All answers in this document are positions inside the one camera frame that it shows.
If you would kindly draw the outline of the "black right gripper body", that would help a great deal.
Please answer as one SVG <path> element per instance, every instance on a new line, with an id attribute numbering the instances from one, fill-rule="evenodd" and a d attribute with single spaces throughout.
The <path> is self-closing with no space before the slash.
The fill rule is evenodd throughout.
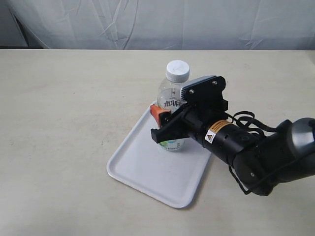
<path id="1" fill-rule="evenodd" d="M 157 144 L 192 138 L 204 148 L 235 148 L 236 125 L 228 118 L 226 112 L 185 103 L 163 127 L 151 129 L 151 137 Z"/>

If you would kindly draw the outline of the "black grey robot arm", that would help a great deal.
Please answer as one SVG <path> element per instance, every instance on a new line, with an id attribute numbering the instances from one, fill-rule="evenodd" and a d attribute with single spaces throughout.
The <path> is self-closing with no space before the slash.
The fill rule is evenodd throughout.
<path id="1" fill-rule="evenodd" d="M 228 165 L 245 194 L 269 195 L 280 183 L 315 174 L 315 121 L 286 120 L 276 128 L 249 112 L 228 121 L 224 111 L 183 105 L 175 112 L 157 105 L 150 113 L 158 123 L 151 130 L 156 143 L 192 138 Z"/>

